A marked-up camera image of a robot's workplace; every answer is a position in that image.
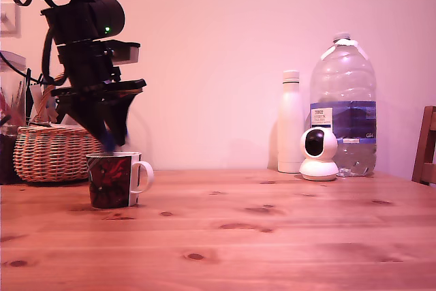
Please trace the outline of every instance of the wall socket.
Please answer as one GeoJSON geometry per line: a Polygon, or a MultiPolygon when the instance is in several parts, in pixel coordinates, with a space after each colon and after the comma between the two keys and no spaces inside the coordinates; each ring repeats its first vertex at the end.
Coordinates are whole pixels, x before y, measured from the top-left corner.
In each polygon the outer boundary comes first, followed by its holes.
{"type": "Polygon", "coordinates": [[[0,36],[20,37],[20,6],[18,6],[16,3],[1,3],[0,12],[0,36]]]}

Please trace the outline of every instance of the wooden chair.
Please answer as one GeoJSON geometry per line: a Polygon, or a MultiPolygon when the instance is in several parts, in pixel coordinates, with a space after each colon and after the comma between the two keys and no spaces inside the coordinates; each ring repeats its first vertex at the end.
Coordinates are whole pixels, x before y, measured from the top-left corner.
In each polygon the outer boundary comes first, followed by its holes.
{"type": "Polygon", "coordinates": [[[436,106],[427,106],[422,118],[421,134],[416,150],[412,181],[436,183],[436,164],[433,164],[436,145],[436,106]]]}

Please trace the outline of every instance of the wicker basket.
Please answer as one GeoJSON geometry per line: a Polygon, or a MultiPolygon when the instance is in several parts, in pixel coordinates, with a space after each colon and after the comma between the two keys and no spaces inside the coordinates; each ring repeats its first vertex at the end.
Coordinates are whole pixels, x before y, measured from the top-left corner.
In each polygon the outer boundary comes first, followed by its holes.
{"type": "Polygon", "coordinates": [[[87,179],[87,153],[102,150],[80,126],[19,127],[14,166],[27,182],[64,182],[87,179]]]}

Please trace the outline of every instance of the security camera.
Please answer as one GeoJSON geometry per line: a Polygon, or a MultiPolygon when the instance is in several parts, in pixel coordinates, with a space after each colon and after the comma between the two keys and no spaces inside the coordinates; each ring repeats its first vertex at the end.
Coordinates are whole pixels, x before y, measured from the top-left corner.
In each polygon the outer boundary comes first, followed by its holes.
{"type": "Polygon", "coordinates": [[[334,180],[339,171],[332,160],[337,148],[336,136],[329,129],[308,129],[300,139],[300,149],[306,157],[300,167],[302,177],[312,181],[334,180]]]}

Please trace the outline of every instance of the pink wall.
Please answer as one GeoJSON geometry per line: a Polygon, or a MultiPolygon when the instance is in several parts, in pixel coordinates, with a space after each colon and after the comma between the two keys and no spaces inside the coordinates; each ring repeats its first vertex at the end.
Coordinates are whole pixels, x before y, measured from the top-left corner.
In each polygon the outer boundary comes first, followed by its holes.
{"type": "MultiPolygon", "coordinates": [[[[345,30],[377,74],[377,169],[411,177],[423,108],[436,104],[435,0],[119,1],[127,24],[118,38],[142,45],[122,77],[148,83],[129,115],[131,146],[156,169],[274,166],[282,71],[301,71],[308,112],[312,69],[345,30]]],[[[23,9],[22,37],[1,41],[35,75],[44,7],[23,9]]]]}

